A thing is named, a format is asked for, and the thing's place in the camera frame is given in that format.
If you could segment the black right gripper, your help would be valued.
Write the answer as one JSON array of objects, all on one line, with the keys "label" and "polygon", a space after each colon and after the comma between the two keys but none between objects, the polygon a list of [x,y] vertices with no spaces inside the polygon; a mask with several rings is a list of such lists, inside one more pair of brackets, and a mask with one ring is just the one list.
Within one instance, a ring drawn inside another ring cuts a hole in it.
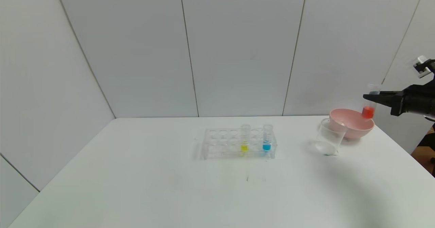
[{"label": "black right gripper", "polygon": [[380,91],[379,94],[364,94],[367,101],[391,107],[390,114],[400,116],[414,113],[429,118],[435,116],[434,84],[411,85],[402,91]]}]

